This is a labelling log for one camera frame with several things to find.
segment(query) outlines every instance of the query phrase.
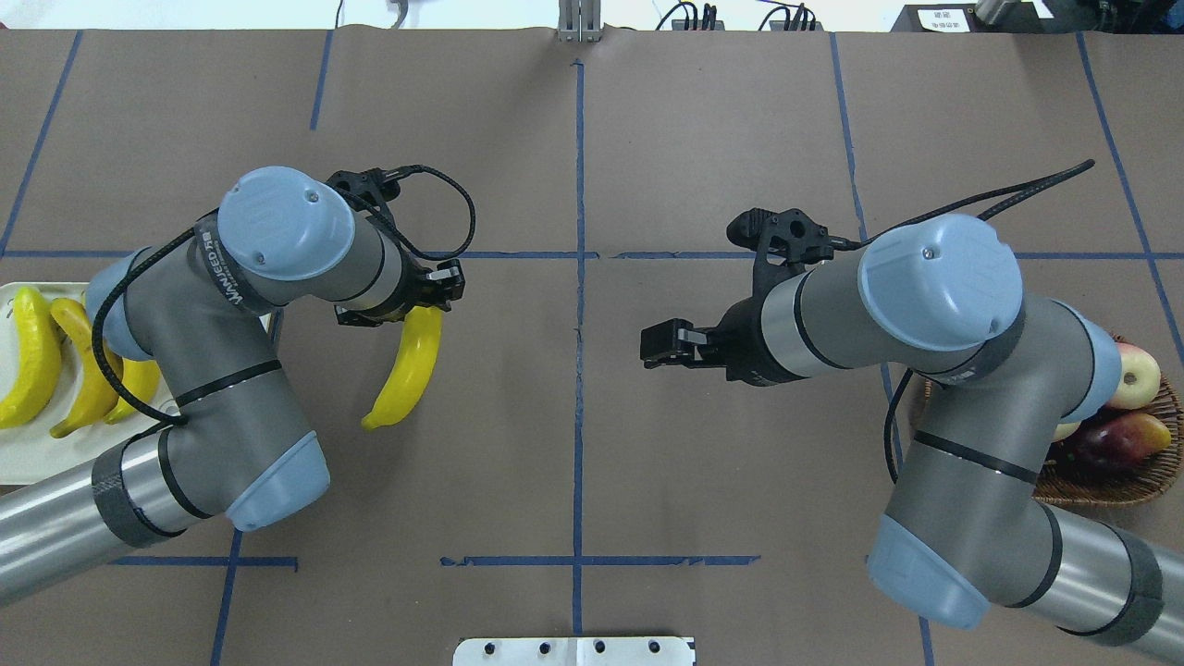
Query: fruit basket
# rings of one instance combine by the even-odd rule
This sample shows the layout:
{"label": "fruit basket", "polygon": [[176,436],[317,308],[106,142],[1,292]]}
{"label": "fruit basket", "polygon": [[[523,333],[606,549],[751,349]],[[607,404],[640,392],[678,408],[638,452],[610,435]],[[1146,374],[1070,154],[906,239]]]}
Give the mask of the fruit basket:
{"label": "fruit basket", "polygon": [[[85,282],[13,282],[0,287],[0,398],[8,393],[19,371],[20,342],[13,321],[13,297],[20,287],[36,287],[46,300],[69,297],[81,300]],[[270,315],[260,318],[264,328]],[[53,397],[38,415],[22,425],[0,429],[0,486],[24,486],[94,459],[108,448],[147,429],[155,422],[141,414],[108,424],[86,425],[62,438],[50,436],[50,428],[70,411],[82,386],[82,361],[78,351],[58,331],[62,348],[62,373]],[[147,401],[152,406],[168,411],[174,402],[165,382],[156,395]]]}
{"label": "fruit basket", "polygon": [[[914,424],[925,411],[932,391],[933,383],[926,379],[909,414]],[[1119,507],[1144,504],[1167,492],[1180,474],[1180,449],[1184,446],[1180,436],[1179,396],[1167,378],[1160,377],[1156,398],[1151,404],[1133,411],[1143,411],[1163,421],[1172,435],[1171,444],[1148,456],[1138,468],[1105,479],[1089,478],[1080,472],[1064,467],[1058,469],[1058,466],[1047,463],[1041,469],[1032,498],[1061,507]]]}

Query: wicker basket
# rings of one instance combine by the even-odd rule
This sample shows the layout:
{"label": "wicker basket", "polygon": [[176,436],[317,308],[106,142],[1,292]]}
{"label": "wicker basket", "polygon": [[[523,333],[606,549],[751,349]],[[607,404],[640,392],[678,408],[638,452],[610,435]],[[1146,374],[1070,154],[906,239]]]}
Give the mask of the wicker basket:
{"label": "wicker basket", "polygon": [[[914,409],[910,410],[913,423],[925,411],[925,404],[933,391],[933,382],[926,379],[925,388],[918,393]],[[1176,390],[1166,377],[1159,382],[1159,395],[1147,406],[1135,410],[1145,411],[1164,422],[1172,434],[1172,443],[1164,450],[1147,456],[1143,465],[1130,473],[1095,480],[1075,473],[1072,469],[1057,469],[1055,465],[1045,465],[1040,473],[1036,492],[1032,497],[1054,506],[1134,506],[1151,501],[1167,492],[1180,474],[1184,438],[1180,437],[1180,402]]]}

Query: metal plate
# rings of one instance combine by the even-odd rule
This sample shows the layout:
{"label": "metal plate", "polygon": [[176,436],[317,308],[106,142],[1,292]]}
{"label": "metal plate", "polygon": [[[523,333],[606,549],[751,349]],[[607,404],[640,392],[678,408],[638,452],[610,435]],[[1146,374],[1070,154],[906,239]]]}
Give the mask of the metal plate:
{"label": "metal plate", "polygon": [[494,664],[540,666],[694,666],[695,639],[469,639],[452,654],[452,666]]}

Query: light blue joint cover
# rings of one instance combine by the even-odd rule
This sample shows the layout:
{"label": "light blue joint cover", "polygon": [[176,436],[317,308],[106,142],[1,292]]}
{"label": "light blue joint cover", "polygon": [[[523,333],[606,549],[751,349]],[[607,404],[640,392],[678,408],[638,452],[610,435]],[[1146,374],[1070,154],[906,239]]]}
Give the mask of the light blue joint cover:
{"label": "light blue joint cover", "polygon": [[948,562],[887,515],[880,517],[868,574],[896,603],[955,629],[973,629],[991,607]]}
{"label": "light blue joint cover", "polygon": [[329,489],[329,468],[316,433],[301,437],[226,510],[234,527],[251,532],[283,520]]}
{"label": "light blue joint cover", "polygon": [[292,282],[337,265],[354,242],[354,214],[328,185],[269,166],[247,173],[223,197],[218,235],[244,269]]}
{"label": "light blue joint cover", "polygon": [[906,345],[953,352],[1006,331],[1024,283],[1011,248],[977,217],[947,213],[894,229],[864,250],[860,296]]}
{"label": "light blue joint cover", "polygon": [[[86,286],[86,319],[92,325],[95,324],[95,314],[98,312],[98,307],[103,305],[103,301],[115,289],[115,286],[120,283],[120,280],[128,276],[128,271],[131,270],[136,257],[147,249],[140,248],[98,271],[98,275],[90,280],[90,284]],[[112,352],[123,358],[149,360],[152,356],[131,337],[131,327],[128,325],[128,312],[123,307],[123,302],[124,297],[121,295],[115,301],[115,306],[107,313],[107,320],[103,321],[103,339],[107,340],[107,346],[111,347]]]}
{"label": "light blue joint cover", "polygon": [[1086,329],[1086,335],[1089,337],[1089,346],[1094,352],[1094,376],[1086,397],[1081,399],[1077,409],[1061,417],[1061,423],[1076,423],[1096,414],[1106,401],[1114,396],[1118,383],[1122,380],[1122,356],[1118,352],[1118,342],[1101,326],[1081,316],[1081,313],[1068,303],[1056,299],[1053,301],[1077,318]]}

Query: plastic banana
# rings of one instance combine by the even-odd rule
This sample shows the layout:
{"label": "plastic banana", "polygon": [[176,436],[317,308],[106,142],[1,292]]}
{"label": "plastic banana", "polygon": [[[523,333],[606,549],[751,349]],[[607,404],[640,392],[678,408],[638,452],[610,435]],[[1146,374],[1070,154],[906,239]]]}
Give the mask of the plastic banana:
{"label": "plastic banana", "polygon": [[[120,396],[107,383],[98,370],[98,364],[95,363],[95,354],[90,346],[90,320],[86,319],[86,310],[83,309],[82,303],[73,299],[53,299],[50,303],[50,315],[66,332],[75,347],[78,348],[78,356],[82,357],[82,388],[78,390],[78,396],[75,397],[75,402],[70,406],[70,414],[57,425],[50,428],[50,436],[60,438],[103,418],[107,412],[115,408]],[[108,363],[118,373],[120,357],[107,350],[105,345],[103,352],[107,354]]]}
{"label": "plastic banana", "polygon": [[362,418],[362,428],[374,430],[394,425],[411,414],[419,403],[436,367],[440,350],[444,313],[439,308],[416,307],[407,313],[399,341],[399,356],[374,399],[371,412]]}
{"label": "plastic banana", "polygon": [[[123,359],[123,385],[143,402],[152,401],[160,386],[160,366],[154,360]],[[103,417],[104,423],[118,423],[136,412],[128,401],[120,398],[115,409]]]}
{"label": "plastic banana", "polygon": [[21,287],[12,302],[20,370],[17,383],[0,402],[0,428],[28,423],[40,414],[62,374],[62,347],[57,327],[50,319],[50,303],[32,287]]}

